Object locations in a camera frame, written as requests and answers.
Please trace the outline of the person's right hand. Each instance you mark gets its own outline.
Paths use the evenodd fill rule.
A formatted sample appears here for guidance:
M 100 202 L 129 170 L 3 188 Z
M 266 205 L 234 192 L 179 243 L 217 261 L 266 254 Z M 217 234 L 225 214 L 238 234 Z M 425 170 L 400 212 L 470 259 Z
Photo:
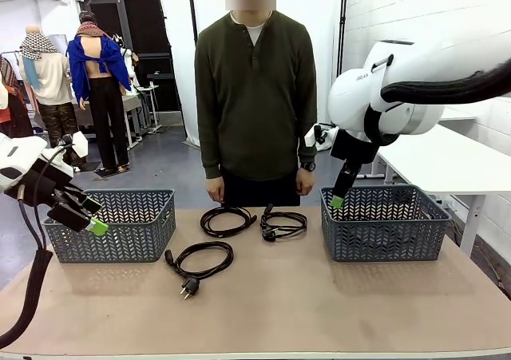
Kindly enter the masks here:
M 224 202 L 223 177 L 206 179 L 206 191 L 212 201 L 222 204 Z

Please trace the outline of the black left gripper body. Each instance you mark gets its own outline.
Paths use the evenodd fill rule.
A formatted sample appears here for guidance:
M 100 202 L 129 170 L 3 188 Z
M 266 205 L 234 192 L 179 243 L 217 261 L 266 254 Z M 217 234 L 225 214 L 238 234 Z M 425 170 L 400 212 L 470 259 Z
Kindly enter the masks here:
M 68 215 L 71 212 L 80 214 L 81 205 L 76 200 L 76 194 L 80 190 L 71 183 L 73 175 L 68 175 L 52 165 L 41 174 L 44 166 L 36 163 L 36 168 L 30 168 L 24 176 L 19 176 L 13 183 L 6 185 L 3 193 L 16 199 L 18 189 L 24 184 L 24 202 L 33 209 L 40 204 L 49 206 L 48 217 Z

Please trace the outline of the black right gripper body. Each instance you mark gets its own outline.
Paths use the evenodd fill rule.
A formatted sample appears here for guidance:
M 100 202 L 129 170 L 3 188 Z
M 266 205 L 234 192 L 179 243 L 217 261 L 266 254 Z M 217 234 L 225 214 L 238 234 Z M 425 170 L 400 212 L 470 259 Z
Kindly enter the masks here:
M 377 144 L 339 130 L 331 148 L 331 156 L 344 162 L 339 176 L 343 181 L 354 181 L 364 164 L 371 163 L 379 149 Z

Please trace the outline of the person's left hand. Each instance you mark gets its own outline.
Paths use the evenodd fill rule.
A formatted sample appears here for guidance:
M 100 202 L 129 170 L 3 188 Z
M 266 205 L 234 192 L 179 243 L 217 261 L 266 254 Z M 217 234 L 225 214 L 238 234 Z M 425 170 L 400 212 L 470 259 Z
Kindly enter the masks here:
M 315 185 L 315 176 L 304 168 L 300 168 L 296 173 L 296 191 L 300 196 L 307 196 Z

